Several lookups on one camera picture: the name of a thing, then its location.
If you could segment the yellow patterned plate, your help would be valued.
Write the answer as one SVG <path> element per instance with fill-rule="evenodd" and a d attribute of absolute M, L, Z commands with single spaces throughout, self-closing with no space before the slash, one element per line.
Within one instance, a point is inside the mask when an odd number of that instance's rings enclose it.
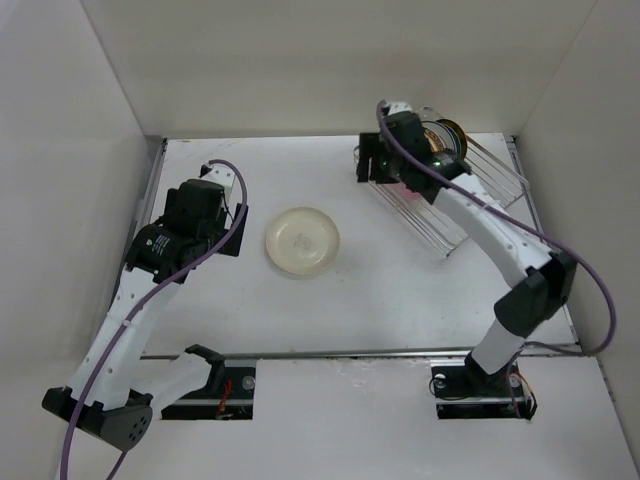
<path fill-rule="evenodd" d="M 451 150 L 460 159 L 465 159 L 468 142 L 465 132 L 450 119 L 425 120 L 422 122 L 424 135 L 433 152 Z"/>

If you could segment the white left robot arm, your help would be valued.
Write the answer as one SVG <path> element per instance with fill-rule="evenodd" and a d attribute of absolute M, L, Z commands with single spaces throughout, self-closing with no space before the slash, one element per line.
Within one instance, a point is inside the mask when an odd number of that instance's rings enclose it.
<path fill-rule="evenodd" d="M 168 190 L 163 214 L 129 247 L 116 297 L 93 345 L 65 386 L 47 390 L 45 410 L 126 453 L 141 441 L 153 416 L 176 400 L 221 390 L 225 358 L 199 344 L 154 379 L 137 378 L 135 366 L 190 271 L 214 253 L 238 256 L 248 205 L 239 202 L 230 215 L 225 202 L 225 187 L 204 179 Z"/>

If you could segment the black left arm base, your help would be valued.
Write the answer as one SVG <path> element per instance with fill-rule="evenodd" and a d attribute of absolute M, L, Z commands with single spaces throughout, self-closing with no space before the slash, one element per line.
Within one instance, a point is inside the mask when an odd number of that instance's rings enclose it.
<path fill-rule="evenodd" d="M 252 420 L 256 391 L 257 361 L 225 361 L 221 377 L 192 391 L 161 412 L 166 421 L 244 421 Z"/>

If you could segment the cream white plate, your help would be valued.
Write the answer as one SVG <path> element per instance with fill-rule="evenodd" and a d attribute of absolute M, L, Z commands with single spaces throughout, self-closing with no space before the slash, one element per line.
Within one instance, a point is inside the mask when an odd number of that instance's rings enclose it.
<path fill-rule="evenodd" d="M 279 270 L 311 278 L 336 260 L 341 236 L 326 213 L 312 207 L 294 207 L 269 221 L 264 243 L 269 260 Z"/>

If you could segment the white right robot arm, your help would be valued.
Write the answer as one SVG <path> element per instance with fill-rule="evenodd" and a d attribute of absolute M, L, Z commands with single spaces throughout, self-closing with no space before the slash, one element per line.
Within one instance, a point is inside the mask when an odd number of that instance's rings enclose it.
<path fill-rule="evenodd" d="M 477 394 L 495 387 L 515 354 L 567 302 L 577 263 L 516 225 L 455 150 L 435 149 L 406 103 L 381 102 L 379 131 L 360 136 L 361 182 L 401 184 L 457 224 L 501 273 L 509 290 L 494 321 L 465 358 L 463 381 Z"/>

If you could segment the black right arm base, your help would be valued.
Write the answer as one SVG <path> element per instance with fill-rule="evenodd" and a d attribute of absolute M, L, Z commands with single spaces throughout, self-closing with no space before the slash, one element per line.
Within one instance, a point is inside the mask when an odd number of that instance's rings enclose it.
<path fill-rule="evenodd" d="M 530 421 L 538 410 L 536 395 L 516 363 L 482 379 L 473 378 L 460 362 L 434 363 L 428 388 L 439 420 Z"/>

